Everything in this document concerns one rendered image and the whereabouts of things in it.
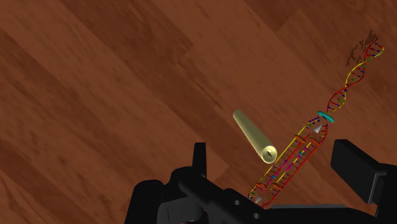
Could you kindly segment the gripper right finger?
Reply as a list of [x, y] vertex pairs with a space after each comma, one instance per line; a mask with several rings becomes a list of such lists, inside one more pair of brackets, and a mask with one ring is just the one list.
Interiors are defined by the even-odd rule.
[[381, 224], [397, 224], [397, 165], [376, 161], [347, 139], [334, 141], [330, 165], [363, 202], [377, 206]]

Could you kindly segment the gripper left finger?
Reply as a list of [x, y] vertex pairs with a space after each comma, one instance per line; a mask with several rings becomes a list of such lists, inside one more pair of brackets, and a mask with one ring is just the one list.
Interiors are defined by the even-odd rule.
[[145, 180], [133, 189], [124, 224], [264, 224], [265, 211], [206, 178], [206, 144], [195, 143], [191, 166], [168, 183]]

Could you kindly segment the colourful double helix model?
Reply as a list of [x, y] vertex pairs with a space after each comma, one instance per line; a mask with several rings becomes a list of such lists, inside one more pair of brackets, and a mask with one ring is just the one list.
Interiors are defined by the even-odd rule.
[[249, 200], [260, 207], [266, 207], [276, 198], [327, 138], [329, 124], [335, 121], [331, 114], [345, 105], [351, 87], [365, 77], [366, 63], [383, 52], [384, 46], [377, 39], [366, 45], [363, 60], [348, 73], [343, 88], [330, 97], [324, 111], [318, 111], [317, 115], [294, 135], [263, 177], [252, 187], [247, 195]]

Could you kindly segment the cream cylindrical candle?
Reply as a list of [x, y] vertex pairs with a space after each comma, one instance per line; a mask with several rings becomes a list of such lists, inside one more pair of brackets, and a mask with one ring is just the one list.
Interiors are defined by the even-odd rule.
[[266, 163], [271, 164], [278, 156], [277, 149], [269, 138], [248, 118], [241, 110], [233, 112], [233, 119], [244, 133], [258, 156]]

